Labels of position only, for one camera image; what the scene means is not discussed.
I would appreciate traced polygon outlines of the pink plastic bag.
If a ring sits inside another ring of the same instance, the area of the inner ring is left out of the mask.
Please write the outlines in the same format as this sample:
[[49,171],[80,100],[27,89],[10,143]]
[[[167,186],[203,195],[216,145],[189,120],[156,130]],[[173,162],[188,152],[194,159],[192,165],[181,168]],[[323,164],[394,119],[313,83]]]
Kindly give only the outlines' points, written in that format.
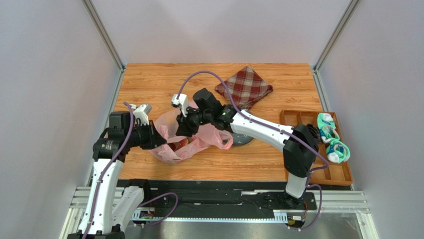
[[[176,136],[178,128],[176,117],[179,114],[179,109],[173,109],[162,114],[154,122],[157,131],[167,140],[167,144],[149,151],[156,159],[168,164],[179,164],[209,147],[222,150],[231,148],[233,144],[231,134],[218,130],[209,123],[200,126],[198,133],[192,137]],[[190,143],[177,150],[179,142],[185,138],[189,138]]]

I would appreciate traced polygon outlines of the fake watermelon slice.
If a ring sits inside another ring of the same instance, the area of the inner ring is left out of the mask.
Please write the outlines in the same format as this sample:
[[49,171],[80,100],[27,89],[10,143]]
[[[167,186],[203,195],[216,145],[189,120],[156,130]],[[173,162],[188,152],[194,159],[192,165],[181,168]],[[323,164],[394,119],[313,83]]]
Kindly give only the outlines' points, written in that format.
[[178,147],[176,148],[177,150],[187,146],[190,143],[190,139],[189,138],[185,138],[183,140],[181,140],[178,144]]

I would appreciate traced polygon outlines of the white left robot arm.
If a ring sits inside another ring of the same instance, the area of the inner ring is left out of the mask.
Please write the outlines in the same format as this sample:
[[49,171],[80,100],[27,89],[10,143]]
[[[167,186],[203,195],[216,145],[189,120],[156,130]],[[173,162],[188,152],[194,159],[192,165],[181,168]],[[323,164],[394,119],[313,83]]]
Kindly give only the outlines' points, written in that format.
[[67,236],[69,239],[123,239],[136,208],[151,199],[149,181],[131,179],[118,203],[113,202],[130,149],[151,150],[166,143],[148,114],[148,110],[138,107],[109,115],[109,127],[93,146],[93,179],[87,207],[77,231]]

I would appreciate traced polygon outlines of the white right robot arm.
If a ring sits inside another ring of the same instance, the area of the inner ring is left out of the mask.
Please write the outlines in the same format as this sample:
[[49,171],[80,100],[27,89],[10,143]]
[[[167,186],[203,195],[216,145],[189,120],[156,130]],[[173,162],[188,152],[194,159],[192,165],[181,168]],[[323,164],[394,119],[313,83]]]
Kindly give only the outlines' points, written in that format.
[[193,99],[195,108],[189,106],[184,94],[175,94],[171,99],[171,105],[181,111],[177,116],[177,136],[191,137],[198,133],[200,126],[211,124],[218,130],[265,142],[283,153],[284,166],[289,173],[286,194],[296,199],[303,196],[318,156],[318,145],[305,125],[300,123],[292,127],[258,118],[247,110],[221,104],[205,88],[197,91]]

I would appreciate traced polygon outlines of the red plaid cloth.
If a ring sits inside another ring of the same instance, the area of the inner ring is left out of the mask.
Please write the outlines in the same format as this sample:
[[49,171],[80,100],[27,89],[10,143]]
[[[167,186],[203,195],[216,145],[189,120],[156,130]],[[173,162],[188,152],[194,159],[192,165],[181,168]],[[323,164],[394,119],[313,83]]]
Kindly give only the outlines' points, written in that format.
[[227,101],[232,98],[237,107],[249,110],[273,92],[274,88],[263,80],[252,67],[244,67],[224,83],[217,85],[215,91]]

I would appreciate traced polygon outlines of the upper green white sock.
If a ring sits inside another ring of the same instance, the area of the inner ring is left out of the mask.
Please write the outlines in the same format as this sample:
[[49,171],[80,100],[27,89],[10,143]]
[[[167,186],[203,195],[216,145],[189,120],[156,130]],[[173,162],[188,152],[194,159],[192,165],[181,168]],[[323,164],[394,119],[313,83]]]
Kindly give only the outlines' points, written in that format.
[[323,143],[331,143],[334,140],[340,140],[336,131],[336,125],[333,117],[328,113],[319,113],[317,125]]

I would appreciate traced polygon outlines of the green white sock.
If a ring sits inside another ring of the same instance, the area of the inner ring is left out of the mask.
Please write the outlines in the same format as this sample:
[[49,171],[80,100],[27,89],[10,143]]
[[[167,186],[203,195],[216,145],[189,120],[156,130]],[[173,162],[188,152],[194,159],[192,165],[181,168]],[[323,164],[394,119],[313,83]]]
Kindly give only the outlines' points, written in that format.
[[327,159],[333,163],[343,163],[350,159],[351,153],[347,145],[339,140],[332,140],[326,148]]
[[319,113],[317,125],[323,143],[331,143],[334,140],[340,140],[336,131],[336,125],[333,117],[328,113]]

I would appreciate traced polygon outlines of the lower green white sock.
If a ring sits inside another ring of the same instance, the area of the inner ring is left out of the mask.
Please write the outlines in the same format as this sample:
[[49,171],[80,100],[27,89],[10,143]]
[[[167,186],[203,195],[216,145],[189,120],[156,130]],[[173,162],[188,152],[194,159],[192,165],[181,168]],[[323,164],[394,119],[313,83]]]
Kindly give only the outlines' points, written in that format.
[[333,163],[343,163],[350,159],[351,153],[347,145],[339,140],[332,140],[326,148],[327,159]]

